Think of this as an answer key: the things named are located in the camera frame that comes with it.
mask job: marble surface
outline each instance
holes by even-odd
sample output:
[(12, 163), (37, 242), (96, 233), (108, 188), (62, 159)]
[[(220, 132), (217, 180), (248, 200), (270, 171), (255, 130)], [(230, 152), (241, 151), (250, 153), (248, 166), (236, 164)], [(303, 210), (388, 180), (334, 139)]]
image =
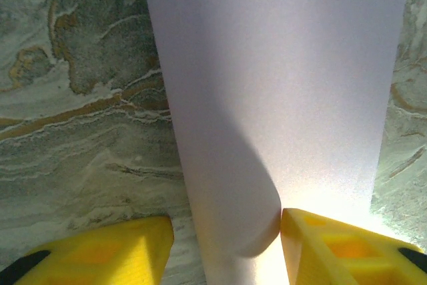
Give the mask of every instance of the marble surface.
[(372, 212), (427, 250), (427, 0), (407, 0)]
[(205, 284), (146, 0), (0, 0), (0, 269), (156, 214), (162, 284)]

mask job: yellow plastic object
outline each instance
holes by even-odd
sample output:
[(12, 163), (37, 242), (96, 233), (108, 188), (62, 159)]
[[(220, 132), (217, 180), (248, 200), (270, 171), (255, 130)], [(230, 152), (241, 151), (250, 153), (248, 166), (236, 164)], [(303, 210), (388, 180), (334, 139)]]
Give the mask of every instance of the yellow plastic object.
[(421, 250), (393, 238), (297, 209), (283, 211), (281, 237), (290, 285), (427, 284), (398, 249)]
[(158, 285), (173, 244), (168, 217), (84, 232), (35, 248), (51, 251), (16, 285)]

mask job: white paper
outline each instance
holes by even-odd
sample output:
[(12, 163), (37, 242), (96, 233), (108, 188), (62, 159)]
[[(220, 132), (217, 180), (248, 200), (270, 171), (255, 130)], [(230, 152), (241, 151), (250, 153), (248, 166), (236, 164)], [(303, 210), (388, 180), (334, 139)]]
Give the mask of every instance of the white paper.
[(282, 208), (368, 212), (404, 0), (148, 3), (208, 284), (285, 284)]

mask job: black rubber tip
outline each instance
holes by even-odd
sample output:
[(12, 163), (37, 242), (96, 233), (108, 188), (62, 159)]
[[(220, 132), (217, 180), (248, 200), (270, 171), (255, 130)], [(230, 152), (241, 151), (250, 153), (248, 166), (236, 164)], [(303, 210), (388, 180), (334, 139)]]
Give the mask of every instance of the black rubber tip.
[(406, 247), (399, 248), (399, 252), (427, 274), (427, 255)]
[(49, 250), (40, 250), (14, 261), (0, 272), (0, 285), (14, 285), (33, 267), (48, 257), (50, 253)]

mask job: white object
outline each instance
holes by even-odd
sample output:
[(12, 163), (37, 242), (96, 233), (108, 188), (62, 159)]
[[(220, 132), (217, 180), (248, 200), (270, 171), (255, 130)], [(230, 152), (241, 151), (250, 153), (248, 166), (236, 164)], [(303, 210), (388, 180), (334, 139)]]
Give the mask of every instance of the white object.
[(148, 4), (207, 282), (283, 284), (281, 208), (368, 213), (404, 0)]

